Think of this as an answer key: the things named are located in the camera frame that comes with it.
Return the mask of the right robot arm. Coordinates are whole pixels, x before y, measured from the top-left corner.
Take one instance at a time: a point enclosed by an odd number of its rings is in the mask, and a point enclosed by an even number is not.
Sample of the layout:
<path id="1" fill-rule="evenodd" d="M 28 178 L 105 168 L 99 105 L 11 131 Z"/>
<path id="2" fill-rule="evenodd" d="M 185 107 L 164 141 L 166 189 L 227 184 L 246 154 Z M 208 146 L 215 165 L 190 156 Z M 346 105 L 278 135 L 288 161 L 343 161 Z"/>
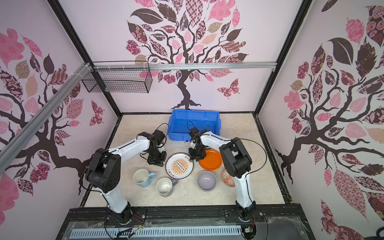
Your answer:
<path id="1" fill-rule="evenodd" d="M 249 176 L 252 159 L 241 139 L 226 139 L 209 130 L 199 131 L 197 128 L 189 130 L 189 135 L 191 160 L 196 162 L 203 160 L 208 148 L 220 152 L 225 169 L 235 181 L 236 205 L 239 211 L 244 215 L 253 213 L 256 210 L 256 202 L 251 195 Z"/>

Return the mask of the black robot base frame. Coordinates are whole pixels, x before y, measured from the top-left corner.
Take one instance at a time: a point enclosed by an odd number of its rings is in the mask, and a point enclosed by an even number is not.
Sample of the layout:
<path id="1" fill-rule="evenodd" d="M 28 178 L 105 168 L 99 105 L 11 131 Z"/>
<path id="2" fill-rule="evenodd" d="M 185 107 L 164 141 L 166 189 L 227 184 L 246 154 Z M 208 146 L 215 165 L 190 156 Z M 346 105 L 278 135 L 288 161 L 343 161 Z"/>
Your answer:
<path id="1" fill-rule="evenodd" d="M 299 204 L 258 205 L 248 220 L 236 206 L 133 207 L 131 220 L 119 224 L 107 208 L 69 210 L 57 235 L 68 240 L 73 229 L 240 226 L 242 240 L 312 240 L 314 234 Z"/>

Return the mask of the white plate orange sunburst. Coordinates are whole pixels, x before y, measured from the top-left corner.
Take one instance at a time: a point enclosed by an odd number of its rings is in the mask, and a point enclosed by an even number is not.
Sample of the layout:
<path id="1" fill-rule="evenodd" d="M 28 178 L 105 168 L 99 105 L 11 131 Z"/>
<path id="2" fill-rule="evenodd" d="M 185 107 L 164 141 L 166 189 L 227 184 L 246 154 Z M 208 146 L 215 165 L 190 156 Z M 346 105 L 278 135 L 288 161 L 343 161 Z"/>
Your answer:
<path id="1" fill-rule="evenodd" d="M 194 163 L 186 153 L 175 153 L 165 163 L 166 174 L 177 180 L 187 179 L 194 170 Z"/>

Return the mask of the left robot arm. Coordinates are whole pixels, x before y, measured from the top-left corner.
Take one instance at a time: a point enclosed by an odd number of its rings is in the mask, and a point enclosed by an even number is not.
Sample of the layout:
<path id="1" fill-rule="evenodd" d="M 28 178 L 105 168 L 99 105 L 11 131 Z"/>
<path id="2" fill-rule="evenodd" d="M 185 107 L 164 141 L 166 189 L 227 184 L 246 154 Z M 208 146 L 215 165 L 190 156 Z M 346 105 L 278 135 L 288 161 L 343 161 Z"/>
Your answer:
<path id="1" fill-rule="evenodd" d="M 130 209 L 129 202 L 118 187 L 122 163 L 138 154 L 146 153 L 149 165 L 163 167 L 167 156 L 165 143 L 166 135 L 160 130 L 155 130 L 152 134 L 142 132 L 135 139 L 116 148 L 98 149 L 86 170 L 86 180 L 102 194 L 113 213 L 125 213 Z"/>

